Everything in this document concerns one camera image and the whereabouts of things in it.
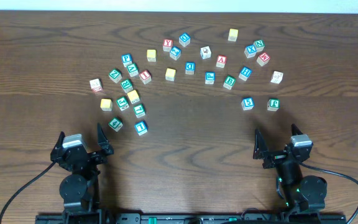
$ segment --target plain yellow block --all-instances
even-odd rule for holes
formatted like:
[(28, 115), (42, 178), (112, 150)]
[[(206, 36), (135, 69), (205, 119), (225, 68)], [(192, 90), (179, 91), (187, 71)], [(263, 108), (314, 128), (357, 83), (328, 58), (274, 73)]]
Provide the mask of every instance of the plain yellow block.
[(139, 95), (137, 94), (136, 90), (132, 90), (128, 93), (128, 98), (131, 103), (139, 102)]

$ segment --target block face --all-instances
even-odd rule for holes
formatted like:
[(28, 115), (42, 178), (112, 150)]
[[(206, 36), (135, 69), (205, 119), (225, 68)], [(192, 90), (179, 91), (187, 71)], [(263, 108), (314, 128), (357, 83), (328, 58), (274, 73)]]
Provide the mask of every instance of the block face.
[(171, 51), (169, 52), (169, 56), (174, 59), (178, 60), (181, 55), (181, 50), (178, 47), (172, 47)]
[(186, 62), (186, 66), (185, 66), (186, 75), (194, 75), (195, 70), (196, 70), (196, 64), (194, 62)]
[(227, 88), (228, 90), (231, 90), (231, 88), (234, 86), (236, 82), (236, 79), (228, 75), (223, 83), (223, 87)]
[(264, 66), (267, 64), (267, 62), (269, 62), (270, 57), (265, 53), (259, 55), (258, 59), (256, 60), (256, 62), (258, 62), (258, 64), (260, 66)]
[(119, 121), (117, 118), (113, 118), (110, 122), (109, 122), (109, 126), (111, 128), (113, 128), (113, 130), (115, 131), (119, 131), (122, 128), (122, 122)]
[(100, 108), (103, 111), (112, 111), (112, 101), (110, 99), (102, 99), (100, 101)]
[(218, 55), (218, 59), (216, 60), (216, 66), (219, 68), (224, 68), (227, 61), (227, 57), (223, 55)]
[(184, 33), (179, 37), (179, 43), (184, 47), (190, 44), (190, 40), (190, 35), (188, 35), (187, 33)]
[(213, 84), (215, 82), (215, 73), (206, 72), (205, 73), (205, 84)]
[(243, 67), (240, 74), (239, 74), (239, 78), (247, 81), (247, 79), (251, 76), (252, 70), (247, 68), (247, 67)]
[(131, 81), (129, 81), (129, 79), (122, 81), (121, 87), (125, 93), (128, 93), (134, 89), (134, 87), (132, 86), (132, 83), (131, 83)]
[(162, 43), (162, 48), (166, 52), (170, 52), (173, 47), (173, 40), (165, 39)]
[(270, 82), (279, 84), (283, 80), (284, 73), (274, 71)]
[(142, 73), (139, 74), (140, 80), (142, 80), (143, 84), (146, 85), (152, 81), (152, 76), (147, 70), (144, 70)]
[(270, 99), (267, 102), (267, 110), (268, 111), (276, 111), (280, 108), (280, 100), (278, 99)]
[(244, 51), (247, 58), (255, 57), (256, 52), (256, 47), (254, 45), (247, 46)]
[(137, 118), (141, 118), (146, 115), (143, 105), (134, 106), (134, 112)]
[(100, 80), (98, 78), (89, 81), (89, 84), (91, 84), (91, 89), (93, 91), (101, 91), (101, 90), (103, 90), (102, 83), (100, 82)]
[(156, 50), (147, 50), (147, 60), (149, 62), (157, 61), (157, 51)]
[(135, 63), (128, 65), (127, 70), (128, 70), (128, 73), (129, 73), (130, 77), (134, 77), (134, 76), (137, 76), (139, 74), (139, 71), (138, 71), (137, 66), (136, 66)]
[(132, 63), (132, 57), (130, 54), (125, 54), (121, 56), (122, 63), (124, 64), (124, 67), (127, 67)]
[(200, 55), (202, 59), (207, 59), (211, 57), (211, 49), (209, 48), (209, 46), (206, 47), (202, 47), (200, 50)]
[(145, 134), (147, 132), (147, 127), (144, 121), (141, 121), (137, 124), (135, 124), (135, 130), (137, 131), (137, 134), (141, 136), (142, 134)]
[(261, 52), (265, 48), (265, 42), (263, 42), (263, 40), (255, 40), (254, 46), (257, 52)]
[(167, 68), (167, 72), (165, 72), (165, 79), (168, 81), (175, 81), (176, 70), (172, 68)]
[(113, 69), (113, 71), (110, 72), (109, 78), (114, 82), (117, 83), (119, 80), (122, 79), (121, 73), (117, 69)]
[(137, 94), (136, 90), (132, 90), (128, 93), (128, 99), (132, 104), (140, 101), (139, 95)]
[(230, 31), (229, 31), (229, 38), (228, 38), (227, 40), (228, 40), (228, 41), (236, 41), (238, 35), (239, 35), (239, 30), (237, 30), (237, 29), (230, 29)]
[(129, 107), (128, 101), (125, 99), (124, 96), (117, 99), (117, 105), (121, 111)]
[(245, 98), (242, 100), (241, 106), (243, 110), (251, 110), (254, 107), (254, 100), (252, 97)]

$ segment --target black wire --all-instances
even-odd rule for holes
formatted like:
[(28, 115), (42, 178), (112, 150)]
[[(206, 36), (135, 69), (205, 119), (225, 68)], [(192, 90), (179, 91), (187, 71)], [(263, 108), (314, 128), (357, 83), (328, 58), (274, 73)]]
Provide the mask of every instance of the black wire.
[(2, 222), (2, 218), (4, 216), (4, 213), (7, 209), (7, 207), (9, 206), (9, 204), (11, 204), (11, 202), (13, 201), (13, 199), (16, 198), (17, 195), (20, 194), (20, 192), (22, 192), (26, 187), (28, 187), (30, 184), (34, 183), (36, 180), (38, 180), (40, 177), (42, 177), (44, 174), (46, 174), (50, 168), (53, 167), (53, 165), (55, 165), (56, 162), (53, 162), (51, 163), (44, 171), (42, 171), (37, 177), (34, 177), (32, 180), (30, 180), (28, 183), (26, 183), (23, 187), (21, 187), (19, 190), (17, 190), (17, 192), (12, 195), (12, 197), (6, 202), (4, 208), (2, 209), (1, 211), (1, 214), (0, 214), (0, 224)]
[[(317, 171), (320, 171), (320, 172), (325, 172), (327, 174), (337, 175), (337, 176), (346, 178), (348, 180), (351, 180), (351, 181), (355, 182), (358, 185), (358, 180), (356, 180), (355, 178), (350, 177), (348, 175), (340, 174), (338, 172), (333, 172), (333, 171), (330, 171), (330, 170), (320, 169), (320, 168), (313, 167), (313, 166), (309, 166), (309, 165), (303, 164), (302, 162), (300, 162), (299, 165), (301, 165), (303, 167), (306, 167), (306, 168), (309, 168), (309, 169), (312, 169), (312, 170), (317, 170)], [(353, 221), (353, 219), (356, 217), (357, 214), (358, 214), (358, 206), (357, 206), (356, 210), (354, 211), (353, 215), (351, 216), (351, 218), (346, 222), (346, 224), (350, 224), (350, 222)]]

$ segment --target yellow block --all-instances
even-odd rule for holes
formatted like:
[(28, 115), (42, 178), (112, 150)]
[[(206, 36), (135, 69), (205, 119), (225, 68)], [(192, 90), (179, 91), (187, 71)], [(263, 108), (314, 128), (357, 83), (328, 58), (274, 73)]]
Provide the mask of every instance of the yellow block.
[(155, 50), (147, 50), (147, 57), (155, 58), (156, 53)]
[(131, 103), (139, 102), (139, 95), (137, 94), (136, 90), (132, 90), (128, 93), (128, 98)]

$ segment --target wood grain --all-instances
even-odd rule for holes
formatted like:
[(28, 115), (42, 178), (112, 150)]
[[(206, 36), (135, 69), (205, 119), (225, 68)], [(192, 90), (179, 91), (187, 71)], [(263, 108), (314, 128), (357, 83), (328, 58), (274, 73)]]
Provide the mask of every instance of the wood grain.
[[(239, 29), (228, 42), (230, 28)], [(191, 44), (178, 61), (162, 51), (162, 40), (183, 32)], [(264, 39), (269, 63), (246, 59), (244, 47)], [(200, 47), (213, 56), (201, 60)], [(146, 59), (157, 49), (157, 63)], [(139, 137), (132, 109), (99, 108), (101, 98), (124, 95), (108, 78), (118, 68), (128, 78), (120, 56), (130, 53), (152, 81), (132, 78), (147, 115), (149, 132)], [(227, 65), (215, 67), (218, 54)], [(184, 75), (186, 61), (196, 74)], [(222, 87), (226, 75), (253, 69), (247, 82)], [(167, 67), (177, 70), (165, 81)], [(281, 84), (270, 84), (274, 70)], [(213, 86), (204, 72), (215, 71)], [(89, 80), (100, 78), (104, 91), (94, 94)], [(252, 96), (255, 107), (242, 111)], [(266, 110), (270, 97), (281, 101)], [(113, 116), (124, 127), (115, 133)], [(358, 179), (358, 15), (213, 14), (148, 12), (0, 11), (0, 211), (24, 183), (44, 170), (60, 131), (82, 133), (96, 150), (96, 123), (103, 124), (115, 155), (101, 166), (102, 204), (114, 210), (145, 213), (242, 212), (248, 207), (283, 206), (275, 193), (275, 171), (252, 160), (254, 129), (260, 128), (272, 149), (281, 149), (296, 123), (314, 141), (307, 164)], [(358, 203), (352, 182), (303, 169), (328, 181), (327, 212), (349, 218)], [(38, 213), (61, 212), (58, 186), (69, 173), (55, 166), (23, 191), (3, 223), (34, 223)]]

